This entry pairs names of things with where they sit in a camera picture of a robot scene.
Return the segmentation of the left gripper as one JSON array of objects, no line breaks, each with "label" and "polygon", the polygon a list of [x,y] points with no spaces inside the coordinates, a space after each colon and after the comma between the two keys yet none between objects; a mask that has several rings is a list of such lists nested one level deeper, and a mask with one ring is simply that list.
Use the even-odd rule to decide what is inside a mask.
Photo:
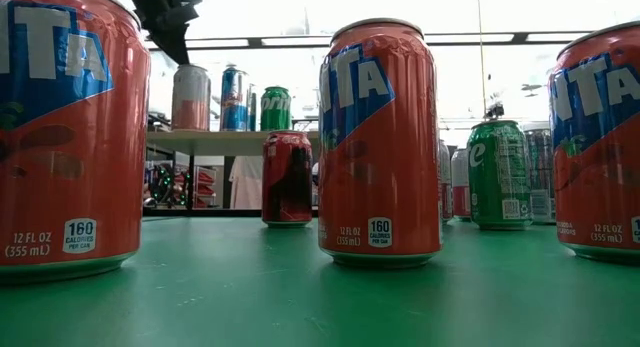
[{"label": "left gripper", "polygon": [[185,34],[187,22],[198,14],[195,6],[203,0],[131,0],[134,12],[143,27],[171,27],[151,29],[151,40],[178,65],[189,64]]}]

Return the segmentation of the silver beverage can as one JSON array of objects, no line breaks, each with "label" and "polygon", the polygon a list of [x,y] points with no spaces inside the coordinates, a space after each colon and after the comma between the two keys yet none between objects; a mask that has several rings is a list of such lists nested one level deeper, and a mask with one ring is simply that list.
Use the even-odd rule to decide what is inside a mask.
[{"label": "silver beverage can", "polygon": [[193,64],[179,65],[173,77],[171,128],[208,131],[210,99],[207,70]]}]

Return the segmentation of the green Sprite can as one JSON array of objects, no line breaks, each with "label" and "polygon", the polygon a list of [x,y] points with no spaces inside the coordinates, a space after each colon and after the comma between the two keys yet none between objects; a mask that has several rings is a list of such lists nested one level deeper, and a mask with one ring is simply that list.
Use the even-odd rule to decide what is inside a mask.
[{"label": "green Sprite can", "polygon": [[532,223],[526,138],[513,120],[475,125],[467,142],[471,219],[482,230]]},{"label": "green Sprite can", "polygon": [[270,86],[261,97],[260,129],[262,131],[291,128],[291,96],[286,88]]}]

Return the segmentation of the red storage rack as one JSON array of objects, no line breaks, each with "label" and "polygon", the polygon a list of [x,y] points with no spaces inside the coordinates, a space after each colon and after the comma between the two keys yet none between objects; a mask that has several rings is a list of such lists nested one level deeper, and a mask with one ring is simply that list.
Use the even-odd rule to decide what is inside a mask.
[{"label": "red storage rack", "polygon": [[216,180],[216,168],[209,168],[205,166],[195,167],[193,192],[194,209],[213,209],[216,206]]}]

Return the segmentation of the orange Fanta can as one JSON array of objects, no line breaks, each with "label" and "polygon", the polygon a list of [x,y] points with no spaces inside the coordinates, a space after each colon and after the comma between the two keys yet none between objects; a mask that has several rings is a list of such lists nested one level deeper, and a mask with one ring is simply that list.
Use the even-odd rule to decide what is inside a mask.
[{"label": "orange Fanta can", "polygon": [[319,71],[320,249],[337,263],[422,266],[442,248],[436,69],[421,29],[370,18]]},{"label": "orange Fanta can", "polygon": [[566,45],[548,90],[559,242],[640,265],[640,20]]},{"label": "orange Fanta can", "polygon": [[0,285],[136,253],[150,64],[115,0],[0,0]]}]

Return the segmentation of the white cloth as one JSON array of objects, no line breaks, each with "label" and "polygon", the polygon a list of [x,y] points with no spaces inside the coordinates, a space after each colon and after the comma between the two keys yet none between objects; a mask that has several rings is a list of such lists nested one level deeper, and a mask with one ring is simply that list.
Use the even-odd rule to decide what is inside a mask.
[{"label": "white cloth", "polygon": [[232,209],[262,208],[263,158],[261,156],[237,156],[233,162],[230,207]]}]

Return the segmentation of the red Star Wars Coca-Cola can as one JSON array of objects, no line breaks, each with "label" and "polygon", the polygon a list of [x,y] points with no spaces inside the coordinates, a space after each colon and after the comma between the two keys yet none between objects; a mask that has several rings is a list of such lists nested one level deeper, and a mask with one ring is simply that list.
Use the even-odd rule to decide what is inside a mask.
[{"label": "red Star Wars Coca-Cola can", "polygon": [[272,228],[312,220],[312,149],[305,132],[271,131],[263,144],[262,221]]}]

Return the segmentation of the green table mat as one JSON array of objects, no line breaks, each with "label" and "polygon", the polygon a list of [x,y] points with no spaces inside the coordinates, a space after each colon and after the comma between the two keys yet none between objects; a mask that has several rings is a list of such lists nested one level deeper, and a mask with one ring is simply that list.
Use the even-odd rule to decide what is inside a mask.
[{"label": "green table mat", "polygon": [[444,239],[424,267],[356,269],[314,227],[151,219],[117,271],[0,287],[0,347],[640,347],[640,267],[549,226]]}]

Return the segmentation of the blue silver Red Bull can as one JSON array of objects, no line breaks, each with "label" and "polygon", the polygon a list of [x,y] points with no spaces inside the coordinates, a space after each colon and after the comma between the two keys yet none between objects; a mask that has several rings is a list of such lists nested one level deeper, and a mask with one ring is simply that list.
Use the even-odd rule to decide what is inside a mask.
[{"label": "blue silver Red Bull can", "polygon": [[523,126],[523,132],[529,161],[532,220],[536,224],[554,224],[553,145],[550,127],[542,122],[530,122]]}]

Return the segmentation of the wooden shelf with black frame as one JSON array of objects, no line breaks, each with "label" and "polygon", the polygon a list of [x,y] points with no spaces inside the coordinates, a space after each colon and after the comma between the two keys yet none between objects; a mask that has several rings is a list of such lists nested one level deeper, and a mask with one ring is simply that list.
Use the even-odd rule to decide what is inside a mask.
[{"label": "wooden shelf with black frame", "polygon": [[[225,183],[224,200],[221,209],[230,207],[231,183],[229,182],[233,162],[237,156],[261,156],[263,158],[263,144],[270,132],[153,132],[147,134],[147,139],[153,145],[164,149],[180,152],[189,156],[194,162],[198,157],[222,156],[224,158]],[[311,143],[312,167],[320,151],[319,138],[316,132],[305,132]],[[183,209],[193,210],[193,202]]]}]

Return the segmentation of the black aluminium table frame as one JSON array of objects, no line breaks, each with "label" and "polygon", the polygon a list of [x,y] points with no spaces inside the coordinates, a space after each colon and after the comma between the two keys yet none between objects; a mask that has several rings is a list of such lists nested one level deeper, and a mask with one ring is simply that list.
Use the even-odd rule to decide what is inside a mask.
[{"label": "black aluminium table frame", "polygon": [[144,217],[203,217],[203,218],[259,218],[262,212],[256,209],[144,209]]}]

